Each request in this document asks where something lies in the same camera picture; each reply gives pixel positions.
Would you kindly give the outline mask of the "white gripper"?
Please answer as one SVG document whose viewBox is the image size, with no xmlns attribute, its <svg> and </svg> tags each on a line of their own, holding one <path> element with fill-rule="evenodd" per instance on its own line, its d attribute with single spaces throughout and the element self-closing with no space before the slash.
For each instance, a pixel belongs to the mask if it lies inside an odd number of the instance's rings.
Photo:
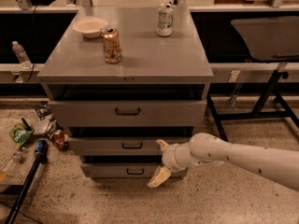
<svg viewBox="0 0 299 224">
<path fill-rule="evenodd" d="M 169 145 L 162 139 L 158 139 L 156 143 L 163 152 L 162 161 L 165 167 L 157 167 L 153 177 L 148 183 L 149 188 L 159 187 L 171 176 L 171 172 L 183 171 L 195 165 L 195 159 L 191 154 L 190 145 L 188 143 Z"/>
</svg>

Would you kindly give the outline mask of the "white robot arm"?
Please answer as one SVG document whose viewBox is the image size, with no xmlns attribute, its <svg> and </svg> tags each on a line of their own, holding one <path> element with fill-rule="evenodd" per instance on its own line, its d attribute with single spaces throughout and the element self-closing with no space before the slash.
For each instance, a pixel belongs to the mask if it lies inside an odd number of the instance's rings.
<svg viewBox="0 0 299 224">
<path fill-rule="evenodd" d="M 208 166 L 228 162 L 260 175 L 289 189 L 299 190 L 299 152 L 270 147 L 255 147 L 229 143 L 209 133 L 197 133 L 183 144 L 156 143 L 163 153 L 159 165 L 148 183 L 157 188 L 173 173 L 193 166 Z"/>
</svg>

